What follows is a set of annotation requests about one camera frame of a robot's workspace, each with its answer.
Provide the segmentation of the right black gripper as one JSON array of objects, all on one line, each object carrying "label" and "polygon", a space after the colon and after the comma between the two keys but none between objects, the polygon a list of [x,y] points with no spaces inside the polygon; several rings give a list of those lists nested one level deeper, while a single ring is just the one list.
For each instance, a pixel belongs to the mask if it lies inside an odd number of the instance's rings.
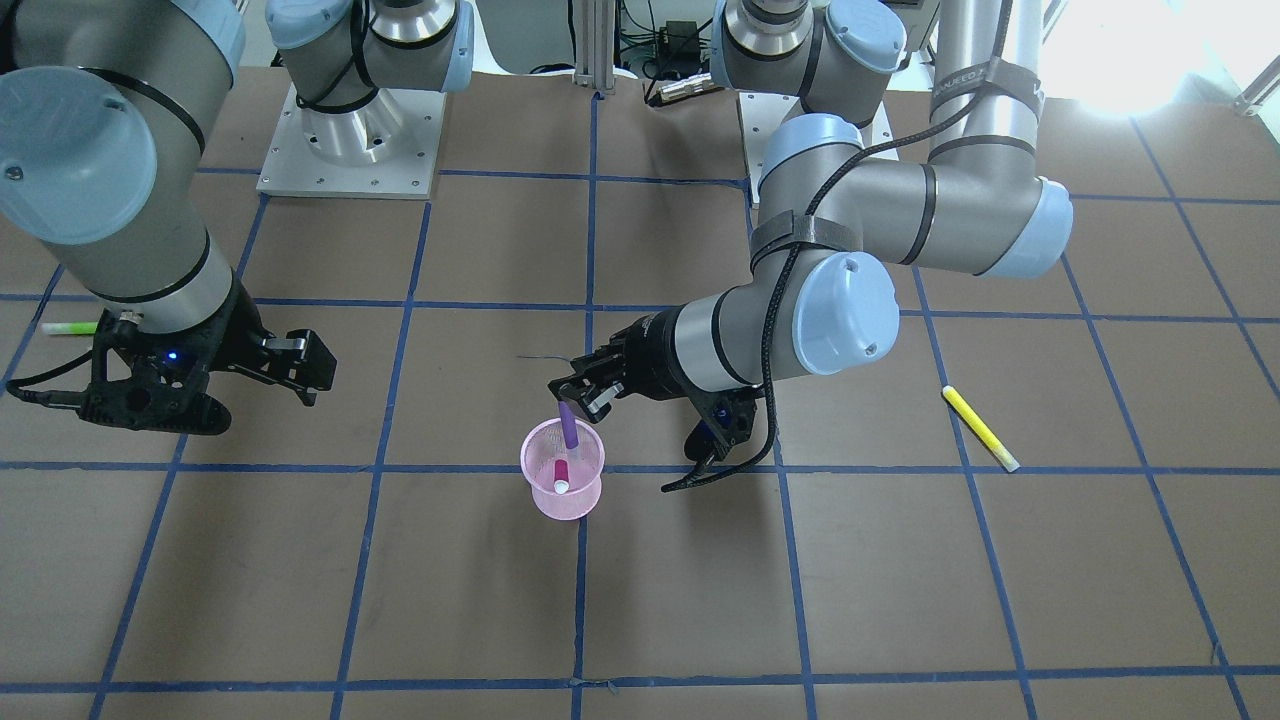
[{"label": "right black gripper", "polygon": [[314,407],[317,392],[332,389],[337,359],[319,333],[289,331],[278,336],[266,329],[253,299],[233,277],[218,316],[227,322],[216,342],[211,369],[234,372],[268,386],[293,392],[303,406]]}]

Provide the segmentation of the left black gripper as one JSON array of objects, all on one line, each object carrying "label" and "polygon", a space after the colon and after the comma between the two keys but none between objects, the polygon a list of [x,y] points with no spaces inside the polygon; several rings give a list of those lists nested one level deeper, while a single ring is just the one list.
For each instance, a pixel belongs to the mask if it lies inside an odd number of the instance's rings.
[{"label": "left black gripper", "polygon": [[643,316],[591,354],[570,361],[573,373],[548,383],[558,401],[584,405],[585,416],[607,416],[618,397],[664,401],[687,396],[687,377],[675,350],[677,313]]}]

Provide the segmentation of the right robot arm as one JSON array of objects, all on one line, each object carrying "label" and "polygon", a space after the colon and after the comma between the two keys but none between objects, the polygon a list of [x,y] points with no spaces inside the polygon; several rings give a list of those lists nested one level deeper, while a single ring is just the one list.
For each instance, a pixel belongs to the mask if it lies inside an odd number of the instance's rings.
[{"label": "right robot arm", "polygon": [[[435,143],[407,94],[468,87],[466,1],[270,1],[294,90],[260,187],[308,181],[335,197],[425,193]],[[14,396],[82,415],[174,413],[236,372],[314,404],[337,363],[312,331],[275,334],[189,200],[234,87],[244,18],[233,1],[5,1],[3,214],[104,305],[86,389]]]}]

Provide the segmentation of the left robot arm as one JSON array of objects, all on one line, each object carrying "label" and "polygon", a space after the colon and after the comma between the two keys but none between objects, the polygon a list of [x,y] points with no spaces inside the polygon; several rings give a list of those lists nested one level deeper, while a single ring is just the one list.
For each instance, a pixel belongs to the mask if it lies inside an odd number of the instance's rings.
[{"label": "left robot arm", "polygon": [[709,398],[771,377],[883,357],[899,307],[888,264],[1034,278],[1073,229],[1068,190],[1036,173],[1044,96],[1039,1],[943,1],[923,163],[867,140],[908,46],[881,1],[721,1],[714,82],[791,95],[765,146],[746,284],[616,333],[550,392],[599,421],[616,398]]}]

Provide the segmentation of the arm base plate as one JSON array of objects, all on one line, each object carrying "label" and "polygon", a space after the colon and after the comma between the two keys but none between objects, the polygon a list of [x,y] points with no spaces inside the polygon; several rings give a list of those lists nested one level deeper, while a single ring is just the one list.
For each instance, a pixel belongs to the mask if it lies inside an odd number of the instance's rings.
[{"label": "arm base plate", "polygon": [[303,109],[285,96],[257,182],[273,197],[428,200],[445,94],[383,88],[346,114]]},{"label": "arm base plate", "polygon": [[742,149],[749,170],[749,197],[759,208],[760,184],[782,161],[809,149],[828,143],[854,145],[858,149],[887,143],[893,140],[884,105],[876,109],[870,123],[859,128],[829,114],[805,115],[799,99],[788,95],[741,92],[739,115],[742,127]]}]

